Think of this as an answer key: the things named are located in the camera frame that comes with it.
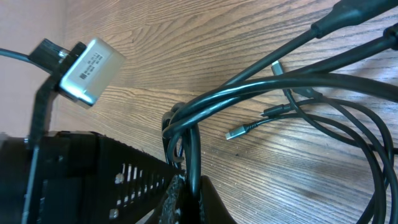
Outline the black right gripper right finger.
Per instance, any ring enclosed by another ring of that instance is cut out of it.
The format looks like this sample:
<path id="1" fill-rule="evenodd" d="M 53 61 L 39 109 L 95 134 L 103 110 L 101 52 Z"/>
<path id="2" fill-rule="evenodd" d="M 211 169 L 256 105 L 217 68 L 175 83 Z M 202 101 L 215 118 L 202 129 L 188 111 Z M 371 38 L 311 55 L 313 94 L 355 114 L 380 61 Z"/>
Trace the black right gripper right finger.
<path id="1" fill-rule="evenodd" d="M 229 214 L 208 176 L 201 176 L 200 223 L 237 224 Z"/>

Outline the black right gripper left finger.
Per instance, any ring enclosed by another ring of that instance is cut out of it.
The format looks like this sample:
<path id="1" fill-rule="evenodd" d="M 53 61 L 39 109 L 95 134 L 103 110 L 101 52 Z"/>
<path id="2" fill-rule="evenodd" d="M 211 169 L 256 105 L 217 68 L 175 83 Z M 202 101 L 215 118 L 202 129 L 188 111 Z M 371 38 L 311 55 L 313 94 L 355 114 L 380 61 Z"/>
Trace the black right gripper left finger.
<path id="1" fill-rule="evenodd" d="M 187 197 L 185 178 L 175 175 L 164 193 L 149 223 L 154 224 L 179 224 L 182 223 L 183 205 Z"/>

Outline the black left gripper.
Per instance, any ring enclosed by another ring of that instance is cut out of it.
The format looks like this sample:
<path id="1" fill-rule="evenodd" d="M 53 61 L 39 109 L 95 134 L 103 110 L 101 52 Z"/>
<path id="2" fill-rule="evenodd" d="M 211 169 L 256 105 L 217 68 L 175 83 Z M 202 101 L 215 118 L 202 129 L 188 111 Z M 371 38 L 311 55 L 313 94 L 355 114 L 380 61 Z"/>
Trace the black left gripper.
<path id="1" fill-rule="evenodd" d="M 182 170 L 93 132 L 1 134 L 1 223 L 136 223 Z"/>

